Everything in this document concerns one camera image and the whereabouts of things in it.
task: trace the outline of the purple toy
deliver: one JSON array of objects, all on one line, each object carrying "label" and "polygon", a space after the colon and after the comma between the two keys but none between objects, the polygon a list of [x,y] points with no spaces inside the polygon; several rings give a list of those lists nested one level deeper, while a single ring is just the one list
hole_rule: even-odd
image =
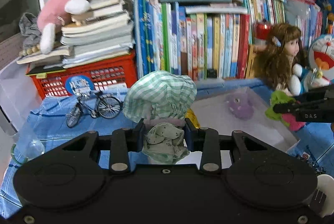
[{"label": "purple toy", "polygon": [[248,95],[245,93],[233,93],[225,99],[228,109],[235,117],[248,120],[254,114],[254,109]]}]

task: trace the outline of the green checkered cloth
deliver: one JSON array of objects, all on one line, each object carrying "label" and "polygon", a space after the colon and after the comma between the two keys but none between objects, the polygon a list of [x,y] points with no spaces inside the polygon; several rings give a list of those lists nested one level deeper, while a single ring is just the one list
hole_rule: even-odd
[{"label": "green checkered cloth", "polygon": [[129,89],[123,113],[134,122],[142,118],[183,119],[196,93],[196,85],[189,76],[153,71]]}]

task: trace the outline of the window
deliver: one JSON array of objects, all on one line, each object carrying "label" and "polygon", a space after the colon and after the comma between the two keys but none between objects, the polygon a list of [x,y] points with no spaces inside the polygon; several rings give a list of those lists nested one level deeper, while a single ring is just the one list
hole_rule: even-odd
[{"label": "window", "polygon": [[20,32],[18,23],[23,13],[38,15],[38,0],[0,0],[0,42]]}]

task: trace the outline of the bicycle wheel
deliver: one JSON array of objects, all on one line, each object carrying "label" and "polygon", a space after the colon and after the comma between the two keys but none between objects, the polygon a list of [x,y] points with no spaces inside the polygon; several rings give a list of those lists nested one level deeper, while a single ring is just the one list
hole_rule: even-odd
[{"label": "bicycle wheel", "polygon": [[67,114],[66,125],[69,128],[74,127],[78,124],[78,121],[81,117],[82,111],[78,105],[74,106],[73,109]]},{"label": "bicycle wheel", "polygon": [[104,118],[114,118],[121,112],[122,103],[113,96],[99,98],[96,111]]}]

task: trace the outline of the blue sticker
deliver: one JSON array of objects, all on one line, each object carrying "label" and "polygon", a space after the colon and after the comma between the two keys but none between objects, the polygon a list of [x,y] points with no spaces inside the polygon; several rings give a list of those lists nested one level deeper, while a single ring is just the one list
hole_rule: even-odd
[{"label": "blue sticker", "polygon": [[90,94],[92,90],[94,90],[94,84],[92,81],[84,75],[76,75],[69,77],[65,83],[66,90],[73,94]]}]

